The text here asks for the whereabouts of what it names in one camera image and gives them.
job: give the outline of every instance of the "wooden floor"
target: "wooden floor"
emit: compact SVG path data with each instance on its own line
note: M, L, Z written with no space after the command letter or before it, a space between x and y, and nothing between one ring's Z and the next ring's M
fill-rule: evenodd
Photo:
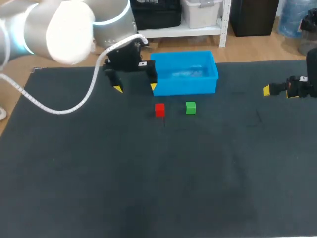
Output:
M305 59L305 57L297 51L298 41L287 39L277 34L275 31L271 36L237 38L232 33L232 30L230 30L227 37L226 47L219 48L218 43L219 36L165 38L162 39L154 52L211 50L216 62ZM143 51L143 59L149 59L150 53L151 52L149 51ZM91 54L88 59L75 67L94 66L97 57L97 55ZM63 65L48 59L27 56L11 61L4 72L20 85L24 86L34 67L44 68L62 66ZM8 118L0 122L0 135L4 130L19 97L20 94L15 89L3 80L0 80L0 105L8 112Z

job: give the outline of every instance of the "white shelf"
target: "white shelf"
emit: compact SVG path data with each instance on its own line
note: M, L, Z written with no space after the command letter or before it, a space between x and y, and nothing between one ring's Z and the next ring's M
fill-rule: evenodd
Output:
M183 36L210 36L221 34L221 20L218 19L217 25L191 29L187 26L185 20L182 19L181 25L170 28L143 30L140 34L146 38L162 38L162 37L183 37Z
M211 36L220 35L219 47L225 47L230 17L231 0L223 0L222 20L218 18L215 26L191 29L182 18L180 26L139 31L146 38L185 37L185 36Z

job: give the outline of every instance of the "white storage box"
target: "white storage box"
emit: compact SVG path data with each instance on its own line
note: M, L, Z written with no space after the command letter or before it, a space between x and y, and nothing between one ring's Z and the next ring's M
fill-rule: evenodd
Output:
M223 0L182 0L184 19L190 28L217 24Z

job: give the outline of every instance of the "cable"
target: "cable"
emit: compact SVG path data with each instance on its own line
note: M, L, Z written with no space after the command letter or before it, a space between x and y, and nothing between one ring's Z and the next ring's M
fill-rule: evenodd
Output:
M7 37L5 37L5 61L4 63L2 64L2 66L0 67L0 71L3 70L4 66L8 63L9 61L9 57L10 57L10 39L9 39L9 36L8 36L8 33L7 33L7 30L6 30L6 27L4 25L4 22L1 20L0 21L0 27L2 28L3 32L5 32L5 34L7 34ZM72 107L71 109L67 109L67 110L54 110L54 109L51 109L51 108L48 108L46 106L44 106L42 103L40 103L38 100L36 100L34 97L32 97L28 92L26 92L23 87L21 87L19 84L17 84L13 79L11 79L9 76L3 74L3 73L0 73L0 78L4 79L5 81L7 81L9 84L11 84L16 90L18 90L23 96L25 96L28 100L30 100L34 105L36 105L37 107L41 108L42 110L48 112L48 113L51 113L51 114L57 114L57 115L64 115L64 114L69 114L69 113L72 113L74 111L76 111L77 109L79 109L80 107L82 107L86 102L87 100L89 99L93 89L94 89L94 86L95 86L95 83L96 83L96 80L97 80L97 76L98 76L98 71L99 71L99 68L100 68L100 63L102 61L102 59L111 51L121 47L122 45L132 41L132 40L135 40L135 39L141 39L143 41L144 44L147 44L148 43L148 40L147 38L145 38L143 35L141 34L135 34L135 35L132 35L132 36L129 36L127 38L125 38L124 40L122 41L119 41L117 43L115 43L114 45L110 46L109 48L107 48L106 50L104 50L100 56L98 57L97 61L96 61L96 65L95 65L95 70L94 70L94 74L93 74L93 78L92 78L92 81L91 81L91 84L90 84L90 87L88 89L88 92L86 94L86 96L83 98L83 100L77 104L76 106Z

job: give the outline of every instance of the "black storage box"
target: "black storage box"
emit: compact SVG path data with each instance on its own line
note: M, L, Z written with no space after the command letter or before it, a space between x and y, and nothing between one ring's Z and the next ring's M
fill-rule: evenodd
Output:
M131 0L138 30L179 26L182 8L180 0Z
M134 10L133 14L138 30L161 29L179 26L181 21L181 10Z
M180 0L130 0L133 10L178 10Z

